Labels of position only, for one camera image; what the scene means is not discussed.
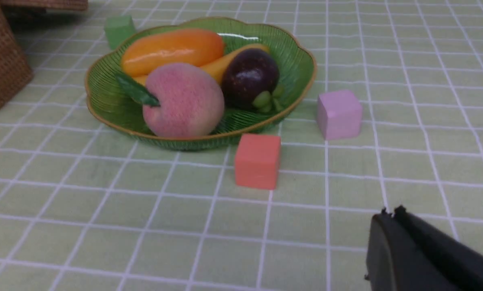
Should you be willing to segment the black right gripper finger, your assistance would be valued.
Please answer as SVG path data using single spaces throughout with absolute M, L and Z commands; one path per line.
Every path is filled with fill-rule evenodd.
M 366 269 L 373 291 L 483 291 L 483 255 L 404 206 L 372 216 Z

